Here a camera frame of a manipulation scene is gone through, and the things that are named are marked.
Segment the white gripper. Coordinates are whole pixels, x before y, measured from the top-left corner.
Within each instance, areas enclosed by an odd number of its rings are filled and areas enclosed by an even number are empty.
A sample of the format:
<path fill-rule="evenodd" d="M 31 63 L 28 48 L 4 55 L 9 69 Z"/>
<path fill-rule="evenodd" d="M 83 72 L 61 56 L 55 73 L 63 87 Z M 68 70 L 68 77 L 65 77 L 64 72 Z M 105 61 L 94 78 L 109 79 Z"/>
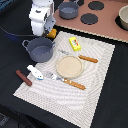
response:
<path fill-rule="evenodd" d="M 49 34 L 56 22 L 49 7 L 32 6 L 29 18 L 31 20 L 32 32 L 36 36 Z"/>

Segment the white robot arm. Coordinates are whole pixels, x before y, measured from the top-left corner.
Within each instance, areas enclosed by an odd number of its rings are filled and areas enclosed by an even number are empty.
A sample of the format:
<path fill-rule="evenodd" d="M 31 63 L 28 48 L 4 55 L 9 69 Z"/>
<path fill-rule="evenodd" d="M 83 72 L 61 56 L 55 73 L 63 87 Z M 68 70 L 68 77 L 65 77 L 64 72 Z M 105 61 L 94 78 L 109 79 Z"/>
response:
<path fill-rule="evenodd" d="M 51 32 L 56 22 L 53 14 L 53 0 L 32 0 L 29 18 L 34 35 L 42 36 Z"/>

